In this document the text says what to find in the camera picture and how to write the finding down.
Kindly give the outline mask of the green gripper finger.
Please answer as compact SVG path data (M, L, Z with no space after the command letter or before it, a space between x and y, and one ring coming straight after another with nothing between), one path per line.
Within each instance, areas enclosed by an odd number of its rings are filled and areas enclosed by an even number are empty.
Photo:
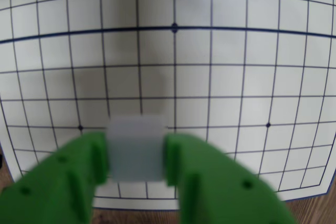
M1 223L90 223L108 177L105 134L71 140L1 193Z
M181 223L296 223L274 191L216 147L188 134L164 138L166 182Z

